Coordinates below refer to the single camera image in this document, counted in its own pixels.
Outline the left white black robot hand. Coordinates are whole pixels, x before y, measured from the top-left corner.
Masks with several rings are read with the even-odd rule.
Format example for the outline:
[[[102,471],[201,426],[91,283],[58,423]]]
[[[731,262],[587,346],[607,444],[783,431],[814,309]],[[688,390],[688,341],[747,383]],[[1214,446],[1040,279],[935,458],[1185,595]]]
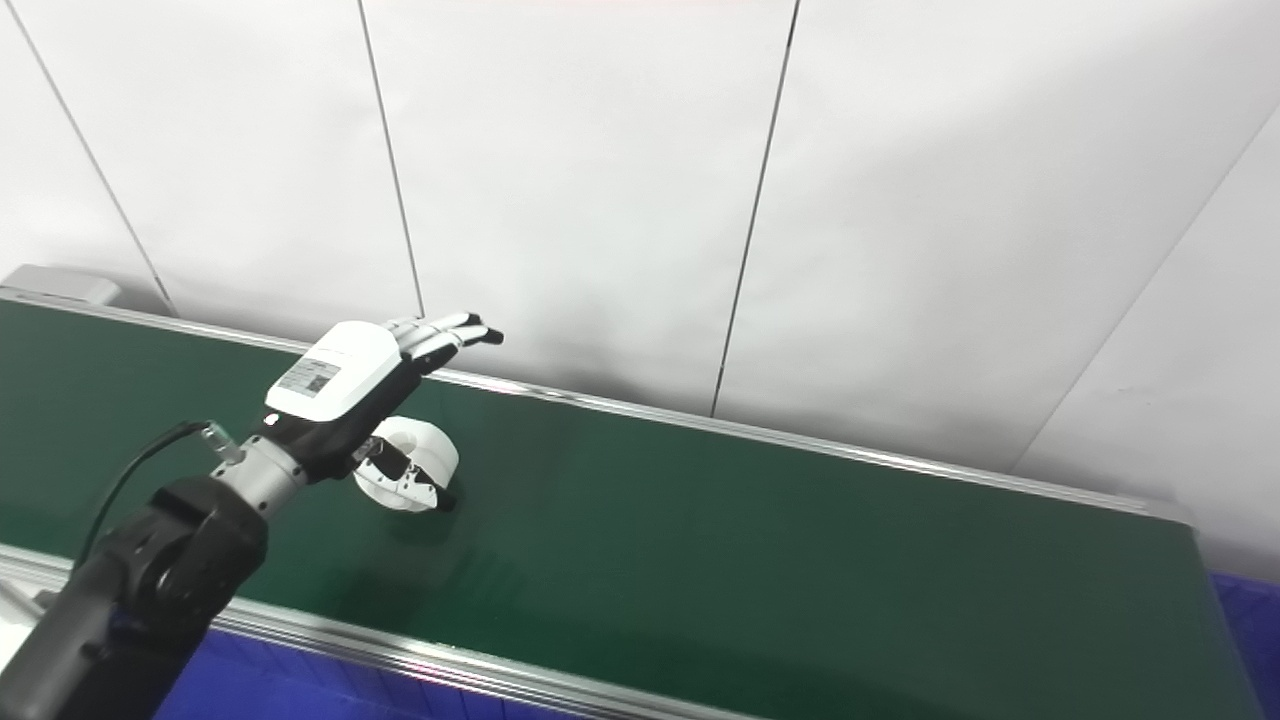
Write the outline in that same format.
[[[308,484],[356,477],[388,509],[449,512],[457,500],[448,484],[458,464],[451,441],[433,430],[435,447],[413,447],[430,455],[420,461],[393,443],[385,424],[424,378],[461,350],[504,341],[476,313],[340,322],[271,384],[256,433],[287,455]]]

